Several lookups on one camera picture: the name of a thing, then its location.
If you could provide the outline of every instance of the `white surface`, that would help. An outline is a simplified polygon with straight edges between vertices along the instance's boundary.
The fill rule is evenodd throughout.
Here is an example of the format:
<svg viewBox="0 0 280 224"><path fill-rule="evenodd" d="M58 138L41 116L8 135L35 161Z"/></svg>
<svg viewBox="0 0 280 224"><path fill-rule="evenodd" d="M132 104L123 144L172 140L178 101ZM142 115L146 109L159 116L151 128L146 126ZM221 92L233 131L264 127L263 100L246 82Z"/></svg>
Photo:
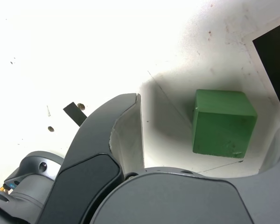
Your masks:
<svg viewBox="0 0 280 224"><path fill-rule="evenodd" d="M280 103L251 38L278 25L280 0L0 1L0 185L31 151L66 154L78 130L66 105L83 103L89 115L135 91L146 166L257 173ZM244 162L191 152L184 105L198 88L251 100L259 119Z"/></svg>

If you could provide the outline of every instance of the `green cube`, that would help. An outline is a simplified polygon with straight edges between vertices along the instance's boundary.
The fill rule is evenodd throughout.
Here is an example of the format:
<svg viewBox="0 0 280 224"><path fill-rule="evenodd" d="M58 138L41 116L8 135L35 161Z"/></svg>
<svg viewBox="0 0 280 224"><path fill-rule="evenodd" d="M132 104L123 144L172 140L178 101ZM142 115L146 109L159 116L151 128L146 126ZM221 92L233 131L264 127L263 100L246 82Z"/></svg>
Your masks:
<svg viewBox="0 0 280 224"><path fill-rule="evenodd" d="M257 113L243 92L197 90L193 152L243 158Z"/></svg>

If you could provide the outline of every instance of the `small hole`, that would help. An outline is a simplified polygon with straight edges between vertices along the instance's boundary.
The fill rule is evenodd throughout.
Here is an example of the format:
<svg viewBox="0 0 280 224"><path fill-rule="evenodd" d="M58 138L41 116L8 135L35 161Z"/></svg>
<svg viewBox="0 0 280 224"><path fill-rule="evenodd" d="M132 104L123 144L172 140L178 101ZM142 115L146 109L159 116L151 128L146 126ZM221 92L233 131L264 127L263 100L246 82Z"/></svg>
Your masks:
<svg viewBox="0 0 280 224"><path fill-rule="evenodd" d="M51 126L48 127L48 130L49 130L50 132L54 132L54 128L52 128Z"/></svg>
<svg viewBox="0 0 280 224"><path fill-rule="evenodd" d="M185 174L193 174L191 171L188 171L188 170L183 170L181 173L185 173Z"/></svg>
<svg viewBox="0 0 280 224"><path fill-rule="evenodd" d="M77 106L80 108L81 111L85 110L84 104L78 103Z"/></svg>
<svg viewBox="0 0 280 224"><path fill-rule="evenodd" d="M41 164L39 164L39 170L41 172L45 172L47 169L47 164L45 162L42 162Z"/></svg>

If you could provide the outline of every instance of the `dirt spot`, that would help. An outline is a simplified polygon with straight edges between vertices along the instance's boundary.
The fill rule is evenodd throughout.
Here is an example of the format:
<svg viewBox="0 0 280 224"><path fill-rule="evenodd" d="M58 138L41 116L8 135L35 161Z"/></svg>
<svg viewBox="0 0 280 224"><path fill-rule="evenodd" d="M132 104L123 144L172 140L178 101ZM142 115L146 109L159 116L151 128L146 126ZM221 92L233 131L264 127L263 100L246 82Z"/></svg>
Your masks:
<svg viewBox="0 0 280 224"><path fill-rule="evenodd" d="M50 132L54 132L54 131L55 131L54 128L51 127L51 126L48 127L48 130L49 130Z"/></svg>
<svg viewBox="0 0 280 224"><path fill-rule="evenodd" d="M214 70L213 68L211 68L210 71L211 71L211 73L212 73L213 75L216 75L216 74L215 74L215 70Z"/></svg>
<svg viewBox="0 0 280 224"><path fill-rule="evenodd" d="M78 103L77 106L79 107L79 109L80 109L81 111L85 110L84 104Z"/></svg>

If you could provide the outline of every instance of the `screw hole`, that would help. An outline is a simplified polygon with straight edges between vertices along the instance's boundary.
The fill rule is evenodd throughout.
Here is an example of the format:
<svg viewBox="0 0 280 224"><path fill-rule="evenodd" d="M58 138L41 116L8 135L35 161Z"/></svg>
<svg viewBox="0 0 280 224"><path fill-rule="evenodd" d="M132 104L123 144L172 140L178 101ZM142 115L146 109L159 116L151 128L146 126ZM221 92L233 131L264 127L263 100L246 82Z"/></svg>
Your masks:
<svg viewBox="0 0 280 224"><path fill-rule="evenodd" d="M39 164L39 170L41 172L45 172L47 169L47 164L45 162L41 162L41 164Z"/></svg>
<svg viewBox="0 0 280 224"><path fill-rule="evenodd" d="M49 130L50 132L54 132L54 128L52 128L51 126L48 127L48 130Z"/></svg>
<svg viewBox="0 0 280 224"><path fill-rule="evenodd" d="M81 111L85 110L84 104L78 103L77 106L80 108Z"/></svg>

